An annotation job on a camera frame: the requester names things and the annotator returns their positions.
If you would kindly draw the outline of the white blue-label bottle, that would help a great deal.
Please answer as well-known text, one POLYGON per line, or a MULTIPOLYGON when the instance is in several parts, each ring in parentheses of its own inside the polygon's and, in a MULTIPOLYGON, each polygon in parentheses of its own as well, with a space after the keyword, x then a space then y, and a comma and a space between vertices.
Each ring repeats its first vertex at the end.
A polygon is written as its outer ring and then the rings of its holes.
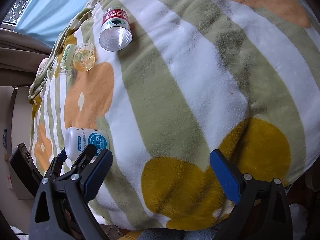
POLYGON ((85 147, 92 144, 96 147, 96 158, 104 149, 110 148, 109 137, 99 129, 70 127, 65 132, 65 152, 71 161, 76 161, 85 147))

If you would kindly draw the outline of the grey wooden headboard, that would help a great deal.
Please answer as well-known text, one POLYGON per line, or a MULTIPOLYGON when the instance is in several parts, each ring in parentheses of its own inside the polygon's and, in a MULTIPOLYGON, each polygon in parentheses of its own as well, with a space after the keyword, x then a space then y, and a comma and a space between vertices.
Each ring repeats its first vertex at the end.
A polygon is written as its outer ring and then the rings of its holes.
POLYGON ((9 163, 11 151, 20 144, 30 145, 31 104, 29 88, 1 87, 1 136, 7 132, 7 145, 1 138, 1 212, 9 225, 29 232, 33 196, 24 187, 9 163))

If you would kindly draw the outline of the clear green-label bottle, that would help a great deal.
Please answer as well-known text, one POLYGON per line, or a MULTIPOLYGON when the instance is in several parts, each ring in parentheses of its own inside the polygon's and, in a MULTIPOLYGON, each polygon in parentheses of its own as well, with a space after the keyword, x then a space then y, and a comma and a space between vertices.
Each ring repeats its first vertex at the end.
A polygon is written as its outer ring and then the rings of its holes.
POLYGON ((77 46, 74 44, 68 44, 62 54, 62 59, 59 64, 58 71, 60 74, 70 75, 74 74, 73 59, 77 46))

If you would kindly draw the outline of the left brown curtain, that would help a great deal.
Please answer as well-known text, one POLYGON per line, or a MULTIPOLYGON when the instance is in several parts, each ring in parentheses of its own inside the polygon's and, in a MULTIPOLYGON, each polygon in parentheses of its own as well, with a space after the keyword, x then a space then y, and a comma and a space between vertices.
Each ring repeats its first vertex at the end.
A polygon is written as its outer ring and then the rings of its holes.
POLYGON ((32 37, 4 28, 0 39, 0 85, 31 85, 41 61, 48 58, 52 49, 32 37))

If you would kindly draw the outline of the clear red-label bottle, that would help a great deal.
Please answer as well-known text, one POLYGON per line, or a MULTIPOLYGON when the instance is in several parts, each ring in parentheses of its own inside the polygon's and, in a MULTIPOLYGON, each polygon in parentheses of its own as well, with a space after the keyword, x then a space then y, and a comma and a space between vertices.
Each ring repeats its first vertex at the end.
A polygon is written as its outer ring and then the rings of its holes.
POLYGON ((111 7, 102 18, 99 43, 106 51, 119 51, 132 41, 127 12, 122 7, 111 7))

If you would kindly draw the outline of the floral striped blanket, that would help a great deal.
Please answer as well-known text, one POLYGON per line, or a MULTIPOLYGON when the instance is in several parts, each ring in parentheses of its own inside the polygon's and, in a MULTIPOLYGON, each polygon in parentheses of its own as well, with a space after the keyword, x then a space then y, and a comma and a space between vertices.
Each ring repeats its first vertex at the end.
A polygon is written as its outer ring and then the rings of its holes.
POLYGON ((30 89, 40 171, 70 127, 101 129, 113 164, 90 207, 127 230, 201 230, 228 217, 210 168, 220 149, 242 172, 290 185, 319 157, 319 21, 302 0, 89 0, 30 89), (99 43, 122 7, 132 41, 99 43), (94 67, 58 71, 68 44, 94 67))

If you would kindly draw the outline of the light blue cloth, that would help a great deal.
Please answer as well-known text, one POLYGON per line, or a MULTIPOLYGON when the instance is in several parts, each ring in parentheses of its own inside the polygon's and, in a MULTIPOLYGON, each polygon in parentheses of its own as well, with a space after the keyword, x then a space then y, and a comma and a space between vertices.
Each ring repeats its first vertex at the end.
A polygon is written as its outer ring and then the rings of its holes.
POLYGON ((58 35, 89 0, 31 0, 18 20, 15 32, 53 47, 58 35))

